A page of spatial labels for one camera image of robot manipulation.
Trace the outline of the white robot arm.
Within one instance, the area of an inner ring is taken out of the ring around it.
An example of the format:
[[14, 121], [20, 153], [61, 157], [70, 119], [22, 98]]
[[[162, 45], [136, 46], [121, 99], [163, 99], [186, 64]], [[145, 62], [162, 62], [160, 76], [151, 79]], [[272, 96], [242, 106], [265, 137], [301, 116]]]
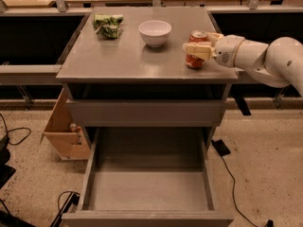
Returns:
[[247, 40], [242, 36], [206, 33], [206, 42], [183, 44], [183, 50], [204, 61], [240, 68], [262, 84], [283, 88], [293, 85], [303, 96], [303, 44], [291, 37], [270, 44]]

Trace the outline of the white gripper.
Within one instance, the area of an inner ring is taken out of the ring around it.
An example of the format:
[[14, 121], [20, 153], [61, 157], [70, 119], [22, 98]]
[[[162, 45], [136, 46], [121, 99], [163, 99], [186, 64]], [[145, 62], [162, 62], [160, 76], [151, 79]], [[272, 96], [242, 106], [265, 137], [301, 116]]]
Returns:
[[215, 61], [219, 65], [233, 68], [237, 51], [245, 38], [236, 35], [223, 36], [221, 33], [215, 32], [207, 32], [206, 37], [207, 42], [184, 43], [182, 49], [187, 54], [205, 61], [209, 61], [216, 56]]

